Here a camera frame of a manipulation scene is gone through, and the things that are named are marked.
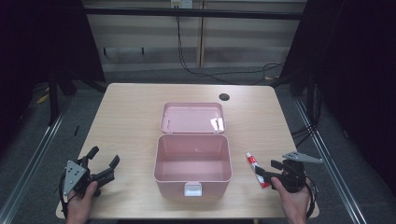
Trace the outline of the metal floor rail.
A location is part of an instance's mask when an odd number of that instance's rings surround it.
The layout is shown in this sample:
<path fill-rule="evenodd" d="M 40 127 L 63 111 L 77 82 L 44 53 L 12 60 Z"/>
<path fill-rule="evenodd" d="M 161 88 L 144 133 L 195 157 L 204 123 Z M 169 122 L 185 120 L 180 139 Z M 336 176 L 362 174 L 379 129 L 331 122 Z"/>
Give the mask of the metal floor rail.
<path fill-rule="evenodd" d="M 63 119 L 64 114 L 67 112 L 69 106 L 71 104 L 71 100 L 67 100 L 64 103 L 62 110 L 59 112 L 59 115 L 53 121 L 53 123 L 47 128 L 45 134 L 43 135 L 39 145 L 35 149 L 35 153 L 32 159 L 29 160 L 26 168 L 24 169 L 16 187 L 10 195 L 7 197 L 5 205 L 0 210 L 0 224 L 11 224 L 15 214 L 17 213 L 21 202 L 29 189 L 33 178 L 38 170 L 38 167 L 44 160 L 46 154 L 49 151 L 50 144 L 58 132 Z"/>
<path fill-rule="evenodd" d="M 304 105 L 304 102 L 298 98 L 295 98 L 294 102 L 352 222 L 354 224 L 368 224 L 359 204 L 347 186 L 345 179 L 342 177 L 319 131 L 314 127 L 308 118 L 307 109 Z"/>

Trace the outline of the person's left hand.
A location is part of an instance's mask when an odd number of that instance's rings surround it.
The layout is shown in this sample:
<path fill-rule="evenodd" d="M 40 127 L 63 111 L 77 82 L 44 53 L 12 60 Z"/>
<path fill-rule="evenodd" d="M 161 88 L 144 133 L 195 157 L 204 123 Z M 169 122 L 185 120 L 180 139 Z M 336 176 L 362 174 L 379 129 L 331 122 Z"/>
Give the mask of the person's left hand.
<path fill-rule="evenodd" d="M 91 182 L 87 187 L 83 196 L 75 196 L 73 199 L 68 200 L 68 218 L 84 219 L 88 218 L 92 209 L 93 195 L 97 189 L 98 183 Z"/>

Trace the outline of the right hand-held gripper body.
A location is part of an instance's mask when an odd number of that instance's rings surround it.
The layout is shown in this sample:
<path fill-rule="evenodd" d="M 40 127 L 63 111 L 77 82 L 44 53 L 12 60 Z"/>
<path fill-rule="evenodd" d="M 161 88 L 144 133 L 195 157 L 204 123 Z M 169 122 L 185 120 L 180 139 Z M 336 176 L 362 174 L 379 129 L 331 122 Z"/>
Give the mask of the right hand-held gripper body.
<path fill-rule="evenodd" d="M 314 158 L 298 151 L 292 151 L 282 156 L 283 169 L 275 177 L 280 180 L 286 191 L 290 193 L 298 192 L 305 186 L 306 173 L 304 165 L 306 163 L 323 163 L 322 159 Z"/>

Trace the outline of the pink storage box with lid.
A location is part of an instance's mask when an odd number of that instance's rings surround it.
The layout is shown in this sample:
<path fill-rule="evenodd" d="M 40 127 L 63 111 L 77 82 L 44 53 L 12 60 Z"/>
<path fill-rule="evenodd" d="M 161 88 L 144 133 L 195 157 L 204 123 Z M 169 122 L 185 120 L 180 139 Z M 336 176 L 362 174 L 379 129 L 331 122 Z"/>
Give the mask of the pink storage box with lid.
<path fill-rule="evenodd" d="M 154 178 L 165 197 L 220 197 L 233 177 L 222 105 L 163 106 Z"/>

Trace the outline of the person's right hand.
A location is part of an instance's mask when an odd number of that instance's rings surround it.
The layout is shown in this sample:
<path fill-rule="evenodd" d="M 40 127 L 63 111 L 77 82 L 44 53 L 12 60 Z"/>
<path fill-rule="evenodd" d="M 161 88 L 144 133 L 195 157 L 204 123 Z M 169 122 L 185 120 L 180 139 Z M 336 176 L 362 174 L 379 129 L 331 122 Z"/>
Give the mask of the person's right hand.
<path fill-rule="evenodd" d="M 273 187 L 279 194 L 285 217 L 306 219 L 306 213 L 310 203 L 310 193 L 308 189 L 303 188 L 296 193 L 290 193 L 286 191 L 278 178 L 272 177 L 271 180 Z"/>

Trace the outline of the black curtain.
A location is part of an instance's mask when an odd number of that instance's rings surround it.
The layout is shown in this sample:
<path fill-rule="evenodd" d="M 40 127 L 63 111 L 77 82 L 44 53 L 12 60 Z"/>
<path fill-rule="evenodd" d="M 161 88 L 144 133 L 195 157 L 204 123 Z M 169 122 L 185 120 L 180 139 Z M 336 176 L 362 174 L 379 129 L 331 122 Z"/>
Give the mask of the black curtain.
<path fill-rule="evenodd" d="M 105 76 L 82 0 L 0 0 L 0 155 L 42 82 L 64 93 Z"/>
<path fill-rule="evenodd" d="M 313 79 L 396 197 L 396 0 L 306 0 L 280 77 Z"/>

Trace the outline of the white wall power outlet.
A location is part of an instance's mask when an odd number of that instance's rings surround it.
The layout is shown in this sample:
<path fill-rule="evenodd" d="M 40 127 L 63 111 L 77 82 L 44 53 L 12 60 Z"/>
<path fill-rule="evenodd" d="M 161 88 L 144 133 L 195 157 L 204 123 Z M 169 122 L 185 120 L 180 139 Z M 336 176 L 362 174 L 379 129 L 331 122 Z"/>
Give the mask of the white wall power outlet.
<path fill-rule="evenodd" d="M 171 8 L 185 8 L 192 9 L 193 1 L 192 0 L 170 0 Z"/>

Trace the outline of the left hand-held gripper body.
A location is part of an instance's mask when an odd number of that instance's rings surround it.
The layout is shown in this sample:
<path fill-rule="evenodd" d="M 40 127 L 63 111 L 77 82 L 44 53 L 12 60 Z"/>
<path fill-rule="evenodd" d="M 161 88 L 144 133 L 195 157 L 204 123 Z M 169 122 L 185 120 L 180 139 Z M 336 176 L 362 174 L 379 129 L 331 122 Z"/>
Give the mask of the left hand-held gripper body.
<path fill-rule="evenodd" d="M 67 162 L 62 189 L 63 195 L 67 196 L 72 190 L 84 194 L 91 182 L 96 181 L 98 186 L 94 196 L 98 197 L 101 195 L 101 187 L 115 179 L 114 172 L 110 174 L 107 172 L 109 167 L 98 174 L 92 174 L 88 163 L 89 161 L 83 161 L 82 159 L 79 159 L 77 162 Z"/>

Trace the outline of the red and white tube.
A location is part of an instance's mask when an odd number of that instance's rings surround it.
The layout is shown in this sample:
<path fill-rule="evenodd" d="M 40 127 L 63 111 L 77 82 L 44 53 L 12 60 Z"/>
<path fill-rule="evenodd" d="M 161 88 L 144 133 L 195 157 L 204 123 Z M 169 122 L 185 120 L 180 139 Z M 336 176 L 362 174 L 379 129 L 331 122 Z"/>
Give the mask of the red and white tube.
<path fill-rule="evenodd" d="M 249 163 L 251 169 L 252 169 L 252 170 L 255 170 L 255 168 L 258 166 L 258 163 L 257 163 L 256 159 L 255 159 L 254 156 L 251 155 L 249 152 L 246 153 L 246 156 L 247 156 L 247 161 L 248 161 L 248 163 Z M 257 180 L 258 180 L 258 182 L 259 182 L 259 184 L 260 184 L 260 186 L 261 186 L 262 189 L 265 189 L 265 188 L 267 188 L 267 187 L 270 186 L 270 184 L 267 183 L 267 182 L 263 179 L 262 176 L 256 175 L 256 178 L 257 178 Z"/>

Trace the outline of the black horizontal frame bar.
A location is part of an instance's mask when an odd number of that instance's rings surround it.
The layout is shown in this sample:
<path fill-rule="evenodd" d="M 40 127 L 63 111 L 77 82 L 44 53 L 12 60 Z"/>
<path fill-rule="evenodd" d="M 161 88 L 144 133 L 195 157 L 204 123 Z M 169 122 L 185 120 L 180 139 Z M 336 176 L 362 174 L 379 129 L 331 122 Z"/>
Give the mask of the black horizontal frame bar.
<path fill-rule="evenodd" d="M 128 7 L 84 7 L 86 14 L 128 15 L 128 16 L 172 16 L 200 18 L 232 18 L 298 21 L 306 18 L 304 13 L 238 11 L 215 9 L 180 9 L 180 8 L 128 8 Z"/>

